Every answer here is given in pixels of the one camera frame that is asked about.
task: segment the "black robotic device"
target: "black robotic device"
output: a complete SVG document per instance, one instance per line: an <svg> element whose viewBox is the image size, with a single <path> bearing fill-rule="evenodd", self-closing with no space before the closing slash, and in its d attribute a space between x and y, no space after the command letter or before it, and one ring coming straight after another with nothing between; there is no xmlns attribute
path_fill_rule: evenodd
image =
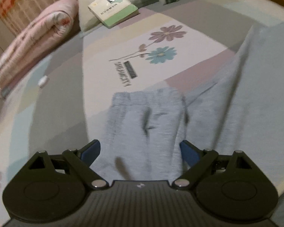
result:
<svg viewBox="0 0 284 227"><path fill-rule="evenodd" d="M61 155L39 151L3 192L5 227L276 227L273 184L243 152L219 155L180 144L190 169L168 181L114 181L89 166L94 140Z"/></svg>

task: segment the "ribbed black surface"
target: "ribbed black surface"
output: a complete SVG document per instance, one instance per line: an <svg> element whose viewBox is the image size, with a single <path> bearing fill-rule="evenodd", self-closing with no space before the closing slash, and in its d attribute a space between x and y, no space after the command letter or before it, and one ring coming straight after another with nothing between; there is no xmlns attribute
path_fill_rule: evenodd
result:
<svg viewBox="0 0 284 227"><path fill-rule="evenodd" d="M275 227L269 220L237 225L204 212L186 191L171 189L167 182L123 182L93 192L86 203L63 220L28 224L11 220L6 227Z"/></svg>

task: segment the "logo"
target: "logo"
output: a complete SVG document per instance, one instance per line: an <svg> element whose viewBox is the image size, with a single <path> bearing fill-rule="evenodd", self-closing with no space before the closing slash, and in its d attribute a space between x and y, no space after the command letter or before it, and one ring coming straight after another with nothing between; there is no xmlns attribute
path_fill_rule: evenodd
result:
<svg viewBox="0 0 284 227"><path fill-rule="evenodd" d="M126 73L126 70L124 69L124 66L122 65L122 63L119 61L117 63L114 63L115 67L116 67L116 71L118 72L119 75L119 79L121 81L121 83L123 84L124 87L131 85L130 83L130 79Z"/></svg>
<svg viewBox="0 0 284 227"><path fill-rule="evenodd" d="M137 184L137 187L140 188L140 189L141 189L141 188L144 188L144 187L145 187L145 184L143 184L143 183Z"/></svg>
<svg viewBox="0 0 284 227"><path fill-rule="evenodd" d="M136 78L137 74L135 73L131 63L129 61L127 61L127 62L124 62L123 64L125 65L126 70L127 70L128 74L129 74L130 78L131 79Z"/></svg>

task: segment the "pink blanket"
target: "pink blanket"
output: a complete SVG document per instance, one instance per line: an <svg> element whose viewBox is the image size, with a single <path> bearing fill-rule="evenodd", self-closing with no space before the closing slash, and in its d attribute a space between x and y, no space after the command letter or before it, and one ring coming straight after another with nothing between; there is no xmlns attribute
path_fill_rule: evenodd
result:
<svg viewBox="0 0 284 227"><path fill-rule="evenodd" d="M61 42L71 31L77 14L76 0L60 0L43 10L1 55L0 90Z"/></svg>

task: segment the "blue flower print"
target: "blue flower print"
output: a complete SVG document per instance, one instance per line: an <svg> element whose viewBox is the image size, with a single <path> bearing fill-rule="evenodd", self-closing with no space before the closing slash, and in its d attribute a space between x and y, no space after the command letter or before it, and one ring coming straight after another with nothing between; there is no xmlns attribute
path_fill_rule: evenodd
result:
<svg viewBox="0 0 284 227"><path fill-rule="evenodd" d="M157 48L148 54L146 60L151 60L152 64L164 63L166 60L172 60L176 54L174 47Z"/></svg>

